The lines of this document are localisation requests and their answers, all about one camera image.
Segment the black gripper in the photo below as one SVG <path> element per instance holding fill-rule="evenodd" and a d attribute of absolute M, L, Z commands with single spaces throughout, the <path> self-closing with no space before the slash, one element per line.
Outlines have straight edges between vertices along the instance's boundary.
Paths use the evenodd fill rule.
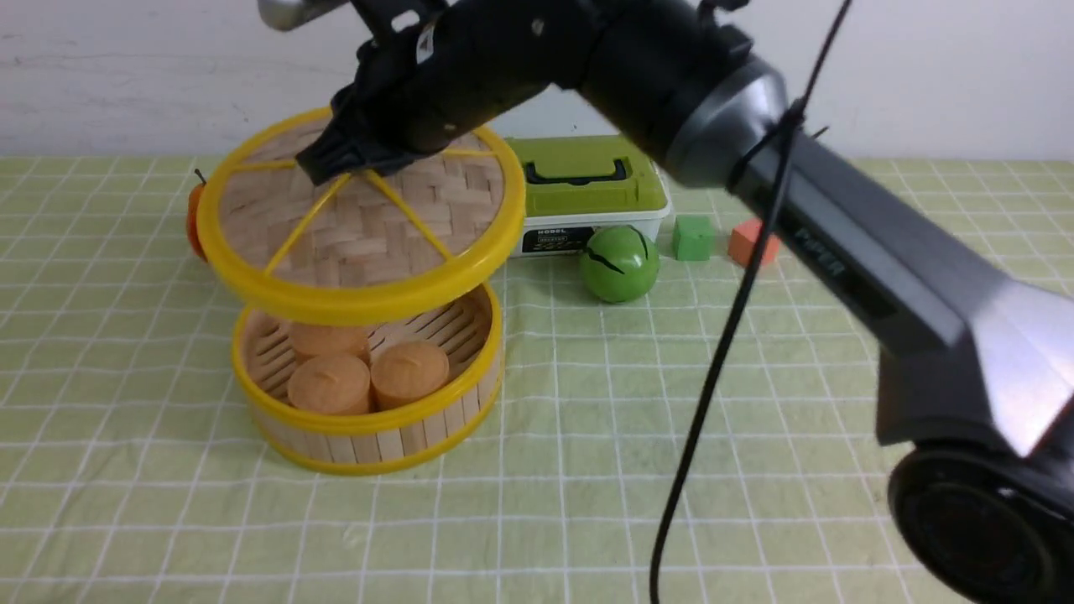
<path fill-rule="evenodd" d="M 331 126 L 295 155 L 314 187 L 390 176 L 548 86 L 579 87 L 618 1 L 355 1 L 371 41 Z"/>

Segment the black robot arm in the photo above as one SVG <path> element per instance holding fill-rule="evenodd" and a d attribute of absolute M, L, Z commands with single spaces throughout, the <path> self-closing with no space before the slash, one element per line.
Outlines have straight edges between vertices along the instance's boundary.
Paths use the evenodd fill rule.
<path fill-rule="evenodd" d="M 557 86 L 676 182 L 722 187 L 879 340 L 876 438 L 921 565 L 978 603 L 1071 601 L 1071 299 L 1010 278 L 803 130 L 738 1 L 355 1 L 372 32 L 316 185 L 381 174 Z"/>

